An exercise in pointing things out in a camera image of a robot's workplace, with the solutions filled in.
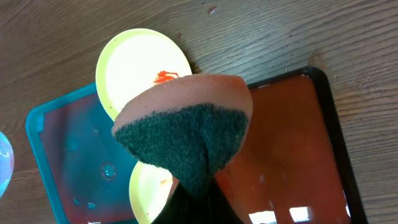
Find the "orange residue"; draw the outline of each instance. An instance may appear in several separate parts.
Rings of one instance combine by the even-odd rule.
[[[157,77],[156,77],[154,83],[159,84],[159,83],[173,80],[174,78],[178,78],[178,77],[179,77],[179,75],[175,72],[161,71],[157,74]]]
[[[160,181],[160,184],[161,184],[161,185],[164,185],[164,184],[166,184],[167,182],[170,182],[170,181],[173,181],[173,178],[164,179],[164,180]]]
[[[177,185],[179,183],[179,181],[175,177],[172,178],[172,182],[173,182],[172,188],[170,189],[169,196],[167,196],[167,200],[172,196],[172,194],[174,193],[175,188],[177,187]]]

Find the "wooden table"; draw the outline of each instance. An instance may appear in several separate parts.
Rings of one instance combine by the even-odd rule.
[[[176,41],[194,72],[324,69],[369,221],[397,223],[398,1],[0,0],[0,131],[15,154],[1,223],[55,223],[26,116],[93,83],[107,41],[135,27]]]

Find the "sponge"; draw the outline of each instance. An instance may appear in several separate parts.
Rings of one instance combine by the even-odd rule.
[[[131,100],[115,119],[113,135],[137,160],[169,170],[200,200],[242,146],[251,114],[242,78],[192,75]]]

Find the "round plastic lid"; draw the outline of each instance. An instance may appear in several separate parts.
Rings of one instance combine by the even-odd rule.
[[[99,100],[114,120],[124,105],[157,83],[191,75],[177,44],[150,29],[131,29],[113,37],[99,56],[96,87]]]
[[[173,179],[171,173],[138,162],[132,171],[129,196],[132,211],[141,224],[151,223],[164,208]]]

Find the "blue plastic object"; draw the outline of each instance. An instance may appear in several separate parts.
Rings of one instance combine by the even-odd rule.
[[[137,161],[112,125],[95,84],[29,113],[26,132],[58,223],[137,223],[128,191]]]
[[[14,153],[7,137],[0,132],[0,198],[6,191],[14,169]]]

